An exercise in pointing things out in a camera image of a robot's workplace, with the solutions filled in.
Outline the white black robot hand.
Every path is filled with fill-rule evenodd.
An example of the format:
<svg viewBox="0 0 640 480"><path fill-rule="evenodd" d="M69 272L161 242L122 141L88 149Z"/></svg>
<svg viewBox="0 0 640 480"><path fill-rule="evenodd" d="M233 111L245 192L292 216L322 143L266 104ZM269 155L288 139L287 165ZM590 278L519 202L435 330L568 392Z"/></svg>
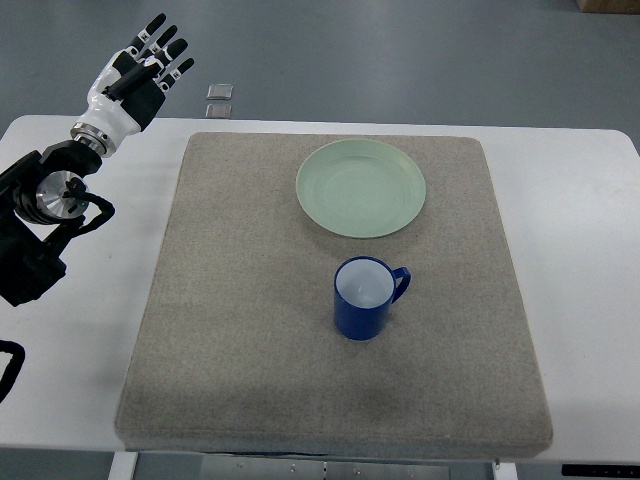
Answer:
<svg viewBox="0 0 640 480"><path fill-rule="evenodd" d="M122 142L144 131L155 118L165 101L163 92L168 92L194 65L194 59L188 58L165 74L158 86L153 80L188 47L182 38L169 43L178 30L171 25L142 51L165 21L166 15L160 13L133 37L127 49L111 57L87 93L88 109L76 120L76 136L92 137L96 142ZM143 59L151 56L151 64L137 64L130 55L141 52Z"/></svg>

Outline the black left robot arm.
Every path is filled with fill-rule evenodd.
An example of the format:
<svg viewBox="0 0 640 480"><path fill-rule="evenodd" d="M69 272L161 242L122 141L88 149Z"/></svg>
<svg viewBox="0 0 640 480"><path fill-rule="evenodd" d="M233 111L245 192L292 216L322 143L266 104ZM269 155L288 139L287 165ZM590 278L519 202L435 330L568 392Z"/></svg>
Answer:
<svg viewBox="0 0 640 480"><path fill-rule="evenodd" d="M32 151L1 174L1 296L10 305L39 299L66 274L70 241L115 214L85 183L129 136L143 132L167 92L194 64L180 61L186 40L157 15L117 51L87 94L70 138Z"/></svg>

